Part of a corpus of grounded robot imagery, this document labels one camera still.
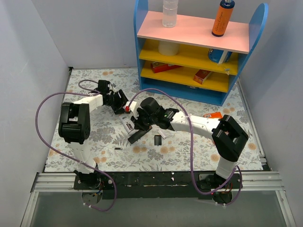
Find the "white battery cover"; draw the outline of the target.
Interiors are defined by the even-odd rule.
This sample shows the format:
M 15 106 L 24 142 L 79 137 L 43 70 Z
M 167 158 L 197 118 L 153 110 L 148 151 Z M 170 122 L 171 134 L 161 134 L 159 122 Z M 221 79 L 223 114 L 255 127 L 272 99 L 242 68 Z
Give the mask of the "white battery cover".
M 163 139 L 166 139 L 166 138 L 167 138 L 167 135 L 166 135 L 166 133 L 165 133 L 163 130 L 158 129 L 158 133 L 161 135 L 161 137 L 162 137 Z

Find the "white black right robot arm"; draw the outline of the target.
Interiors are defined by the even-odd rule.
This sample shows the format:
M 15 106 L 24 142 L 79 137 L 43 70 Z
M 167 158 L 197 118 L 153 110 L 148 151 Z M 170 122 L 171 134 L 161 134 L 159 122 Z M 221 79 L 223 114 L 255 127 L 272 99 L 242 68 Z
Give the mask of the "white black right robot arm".
M 213 191 L 227 187 L 237 169 L 238 159 L 248 141 L 244 129 L 229 115 L 221 119 L 204 118 L 189 115 L 185 110 L 165 109 L 152 98 L 146 98 L 140 104 L 129 101 L 126 112 L 131 112 L 131 121 L 137 130 L 147 131 L 152 125 L 163 130 L 185 131 L 191 136 L 200 135 L 211 139 L 220 155 L 215 174 L 210 179 Z

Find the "black remote control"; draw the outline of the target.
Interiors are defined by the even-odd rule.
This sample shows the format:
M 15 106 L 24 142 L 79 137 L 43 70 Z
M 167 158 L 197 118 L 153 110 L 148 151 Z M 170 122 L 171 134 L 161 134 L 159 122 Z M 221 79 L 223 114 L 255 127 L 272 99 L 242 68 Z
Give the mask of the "black remote control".
M 150 126 L 148 130 L 143 131 L 143 130 L 138 130 L 137 132 L 135 132 L 133 135 L 131 135 L 128 138 L 128 141 L 130 142 L 130 144 L 134 144 L 136 141 L 138 141 L 141 137 L 143 137 L 146 133 L 148 133 L 150 130 L 152 129 L 152 127 Z

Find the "black battery cover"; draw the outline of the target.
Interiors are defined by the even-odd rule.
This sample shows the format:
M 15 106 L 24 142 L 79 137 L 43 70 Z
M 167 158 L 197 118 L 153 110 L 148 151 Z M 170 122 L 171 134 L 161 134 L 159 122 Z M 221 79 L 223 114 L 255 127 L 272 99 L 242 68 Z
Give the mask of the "black battery cover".
M 162 145 L 162 136 L 155 135 L 154 136 L 154 145 L 155 146 L 161 146 Z

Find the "white remote control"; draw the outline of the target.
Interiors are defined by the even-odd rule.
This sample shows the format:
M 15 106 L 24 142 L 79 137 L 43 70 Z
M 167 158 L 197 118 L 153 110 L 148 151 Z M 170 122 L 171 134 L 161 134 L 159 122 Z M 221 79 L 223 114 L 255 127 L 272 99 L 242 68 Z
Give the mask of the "white remote control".
M 129 118 L 129 115 L 121 114 L 121 115 L 119 115 L 119 119 L 120 119 L 122 125 L 124 126 L 126 132 L 129 135 L 132 135 L 134 133 L 134 127 L 133 127 L 132 121 Z

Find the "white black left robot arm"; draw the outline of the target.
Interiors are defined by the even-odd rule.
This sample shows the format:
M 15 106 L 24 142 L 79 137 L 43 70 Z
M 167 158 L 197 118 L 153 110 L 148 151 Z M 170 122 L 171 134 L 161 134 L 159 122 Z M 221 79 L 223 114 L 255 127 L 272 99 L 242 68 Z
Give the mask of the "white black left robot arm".
M 59 119 L 59 136 L 69 144 L 75 158 L 80 161 L 74 173 L 81 183 L 90 189 L 101 185 L 96 171 L 97 163 L 92 157 L 88 138 L 90 136 L 90 113 L 101 106 L 110 106 L 114 114 L 125 113 L 128 102 L 124 92 L 116 90 L 107 80 L 99 80 L 98 86 L 90 94 L 75 102 L 64 102 Z

